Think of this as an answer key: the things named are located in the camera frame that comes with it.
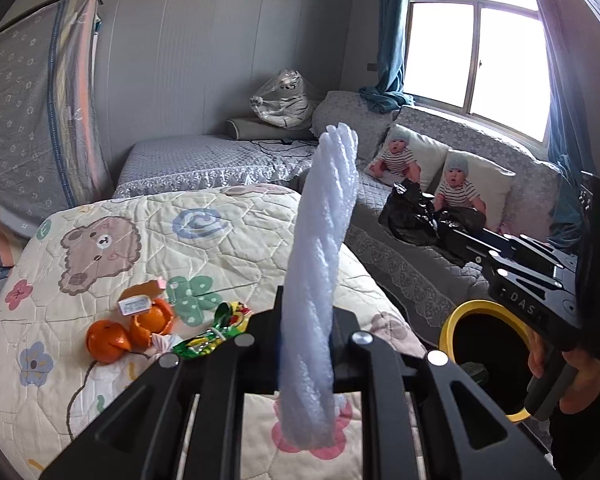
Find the person's right hand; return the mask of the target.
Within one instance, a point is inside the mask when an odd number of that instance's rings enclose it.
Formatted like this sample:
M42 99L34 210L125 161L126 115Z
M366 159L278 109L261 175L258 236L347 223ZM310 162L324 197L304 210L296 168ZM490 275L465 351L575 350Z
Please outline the person's right hand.
M528 365L536 378L544 372L544 339L528 328L530 354ZM578 372L559 400L560 410L566 415L577 414L592 404L600 394L600 361L581 347L562 354L567 364Z

